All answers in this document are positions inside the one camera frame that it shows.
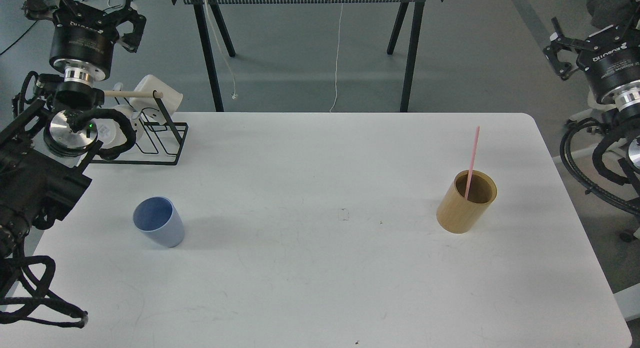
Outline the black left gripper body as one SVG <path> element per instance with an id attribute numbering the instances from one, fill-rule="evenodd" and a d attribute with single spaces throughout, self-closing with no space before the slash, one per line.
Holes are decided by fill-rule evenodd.
<path id="1" fill-rule="evenodd" d="M 59 9 L 53 14 L 54 36 L 49 63 L 65 82 L 100 82 L 109 79 L 116 42 L 116 27 L 106 19 L 92 20 L 93 13 Z"/>

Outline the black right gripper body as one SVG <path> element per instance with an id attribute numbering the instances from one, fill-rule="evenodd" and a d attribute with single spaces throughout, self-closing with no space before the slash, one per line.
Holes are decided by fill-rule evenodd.
<path id="1" fill-rule="evenodd" d="M 576 65 L 583 70 L 598 104 L 613 104 L 612 92 L 640 78 L 640 32 L 635 27 L 608 26 L 587 37 L 598 51 L 579 52 Z"/>

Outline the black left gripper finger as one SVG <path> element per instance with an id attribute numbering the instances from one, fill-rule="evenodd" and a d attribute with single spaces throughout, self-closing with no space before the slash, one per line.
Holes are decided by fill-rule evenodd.
<path id="1" fill-rule="evenodd" d="M 56 13 L 58 9 L 53 8 L 54 4 L 59 2 L 60 0 L 52 0 L 50 2 L 46 2 L 46 0 L 25 0 L 22 6 L 23 15 L 32 22 L 47 20 L 52 23 L 59 23 L 60 19 Z"/>
<path id="2" fill-rule="evenodd" d="M 147 19 L 134 7 L 133 0 L 123 0 L 112 12 L 115 27 L 129 24 L 129 30 L 119 34 L 118 43 L 128 52 L 136 53 L 142 41 Z"/>

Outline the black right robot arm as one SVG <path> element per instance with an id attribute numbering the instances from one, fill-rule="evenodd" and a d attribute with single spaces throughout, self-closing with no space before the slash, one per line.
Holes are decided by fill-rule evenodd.
<path id="1" fill-rule="evenodd" d="M 572 149 L 576 134 L 586 131 L 600 141 L 583 150 L 600 177 L 617 186 L 639 191 L 640 50 L 639 15 L 615 23 L 585 39 L 569 38 L 557 18 L 554 33 L 542 50 L 554 73 L 568 80 L 582 72 L 590 88 L 594 108 L 566 122 L 558 158 L 567 172 L 592 194 L 620 211 L 639 218 L 639 198 L 622 198 L 599 186 L 576 163 Z"/>

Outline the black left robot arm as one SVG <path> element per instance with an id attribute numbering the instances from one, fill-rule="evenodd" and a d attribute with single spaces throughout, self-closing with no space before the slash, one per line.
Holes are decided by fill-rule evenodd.
<path id="1" fill-rule="evenodd" d="M 103 108 L 115 45 L 135 53 L 146 18 L 125 0 L 103 11 L 77 0 L 25 0 L 23 13 L 54 25 L 49 63 L 55 74 L 28 72 L 1 132 L 1 323 L 28 321 L 83 328 L 89 314 L 51 291 L 49 256 L 27 256 L 32 229 L 62 221 L 85 193 L 95 156 L 114 161 L 137 142 L 130 118 Z"/>

